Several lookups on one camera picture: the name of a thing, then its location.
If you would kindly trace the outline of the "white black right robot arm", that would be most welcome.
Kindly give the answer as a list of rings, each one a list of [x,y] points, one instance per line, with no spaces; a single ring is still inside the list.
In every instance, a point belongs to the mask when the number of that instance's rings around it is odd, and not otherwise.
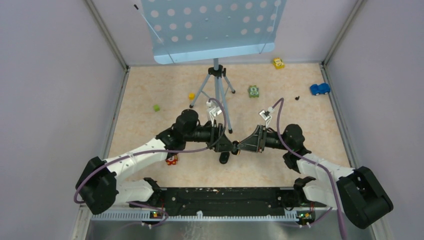
[[[286,150],[282,157],[286,166],[306,176],[295,181],[294,202],[299,206],[318,202],[333,207],[359,229],[369,227],[393,211],[392,200],[370,168],[332,163],[313,154],[304,146],[304,141],[303,131],[297,124],[287,125],[283,133],[258,125],[250,136],[234,141],[234,152]]]

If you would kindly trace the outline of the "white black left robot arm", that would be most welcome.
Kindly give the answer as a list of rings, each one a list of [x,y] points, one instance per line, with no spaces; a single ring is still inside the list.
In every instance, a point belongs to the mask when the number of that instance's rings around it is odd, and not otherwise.
[[[98,156],[85,165],[76,185],[77,204],[85,204],[90,212],[99,215],[115,204],[132,201],[144,202],[154,207],[160,202],[160,193],[146,180],[136,183],[125,180],[138,171],[177,154],[188,154],[188,142],[206,143],[206,148],[216,153],[229,153],[234,145],[225,135],[227,123],[217,123],[214,117],[224,115],[222,107],[208,109],[209,120],[200,124],[193,109],[185,109],[169,128],[147,143],[126,153],[107,159]]]

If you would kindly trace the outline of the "black earbuds charging case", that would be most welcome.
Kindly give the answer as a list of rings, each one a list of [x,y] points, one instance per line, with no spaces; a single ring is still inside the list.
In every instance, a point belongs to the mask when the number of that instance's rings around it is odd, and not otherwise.
[[[230,158],[230,153],[229,152],[222,152],[220,154],[220,157],[219,157],[219,162],[221,164],[225,165],[229,161],[229,158]]]

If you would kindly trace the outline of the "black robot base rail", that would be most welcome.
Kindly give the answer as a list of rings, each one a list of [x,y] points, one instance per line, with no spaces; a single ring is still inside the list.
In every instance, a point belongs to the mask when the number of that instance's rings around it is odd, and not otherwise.
[[[171,217],[283,216],[289,210],[309,209],[311,203],[292,187],[168,187],[155,189],[144,205]]]

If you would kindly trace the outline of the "earbuds case base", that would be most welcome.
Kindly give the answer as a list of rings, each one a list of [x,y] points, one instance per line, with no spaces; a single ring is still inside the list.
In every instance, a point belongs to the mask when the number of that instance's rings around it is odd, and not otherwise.
[[[238,148],[238,145],[240,144],[239,141],[235,140],[232,142],[233,148],[231,150],[231,153],[235,156],[240,154],[240,149]]]

